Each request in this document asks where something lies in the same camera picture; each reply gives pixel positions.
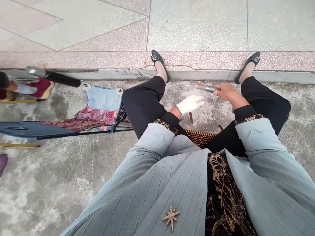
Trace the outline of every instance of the woven basket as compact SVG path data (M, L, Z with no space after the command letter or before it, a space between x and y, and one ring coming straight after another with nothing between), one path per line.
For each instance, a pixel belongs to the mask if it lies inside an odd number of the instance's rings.
M193 143L197 146L204 146L208 144L216 136L216 134L205 133L190 129L185 129L185 132L187 133L190 140L193 141Z

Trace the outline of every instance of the hand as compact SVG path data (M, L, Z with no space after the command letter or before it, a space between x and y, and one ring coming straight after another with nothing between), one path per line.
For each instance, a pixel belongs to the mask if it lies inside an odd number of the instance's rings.
M223 98L224 100L232 102L242 96L230 84L219 84L216 87L221 91L214 91L213 94Z
M214 91L213 94L217 95L224 100L229 101L233 106L233 111L237 108L249 105L248 101L237 92L230 84L219 84L216 86L221 91Z
M191 95L186 97L182 102L178 103L176 106L178 110L182 113L188 113L193 110L196 110L198 107L201 107L205 103L202 96Z

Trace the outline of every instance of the gray pinstripe blazer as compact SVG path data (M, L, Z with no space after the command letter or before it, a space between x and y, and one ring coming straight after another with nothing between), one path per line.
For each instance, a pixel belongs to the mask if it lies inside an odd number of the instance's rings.
M236 125L247 158L229 167L258 235L315 235L315 184L268 119ZM148 125L113 177L62 235L204 235L207 155L186 136ZM170 204L174 232L162 218Z

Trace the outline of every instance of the gold star pin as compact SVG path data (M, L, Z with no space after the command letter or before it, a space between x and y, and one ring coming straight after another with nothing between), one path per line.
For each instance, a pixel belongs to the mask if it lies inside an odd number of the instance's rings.
M179 215L180 211L175 212L175 209L172 210L172 205L170 207L170 212L166 212L166 214L168 214L168 216L165 216L162 220L167 220L166 226L168 226L168 224L171 222L171 226L172 226L172 232L174 230L174 223L173 220L177 221L177 219L175 218L176 215Z

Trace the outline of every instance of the terrazzo step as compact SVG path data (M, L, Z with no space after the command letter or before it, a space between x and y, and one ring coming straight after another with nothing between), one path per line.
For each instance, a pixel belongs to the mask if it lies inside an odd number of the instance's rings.
M172 79L232 81L248 51L160 51ZM67 71L78 79L148 79L155 75L149 51L7 52L0 54L2 69L32 65ZM315 84L315 52L261 52L255 76L264 82ZM20 71L6 70L11 77Z

